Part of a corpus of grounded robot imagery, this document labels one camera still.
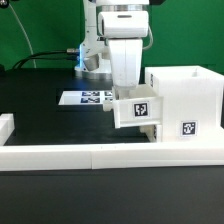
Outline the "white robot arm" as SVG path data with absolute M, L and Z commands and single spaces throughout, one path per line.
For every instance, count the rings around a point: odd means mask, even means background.
M 85 37 L 75 67 L 80 77 L 110 77 L 118 90 L 134 89 L 142 52 L 153 45 L 149 7 L 166 0 L 83 0 Z

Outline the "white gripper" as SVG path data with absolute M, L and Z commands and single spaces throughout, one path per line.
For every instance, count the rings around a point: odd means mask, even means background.
M 116 88 L 132 89 L 138 85 L 148 19 L 147 11 L 108 11 L 98 14 L 98 32 L 107 41 Z

